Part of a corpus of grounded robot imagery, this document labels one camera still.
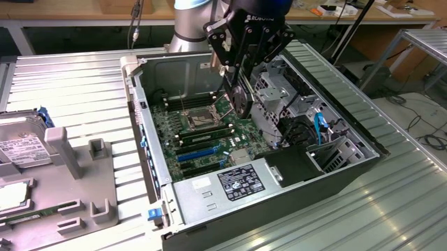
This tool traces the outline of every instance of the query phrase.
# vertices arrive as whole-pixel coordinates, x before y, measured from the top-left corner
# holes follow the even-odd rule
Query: hard drive label
[[[252,165],[222,172],[217,174],[217,178],[230,201],[265,190]]]
[[[49,159],[38,137],[0,142],[0,150],[16,165]]]

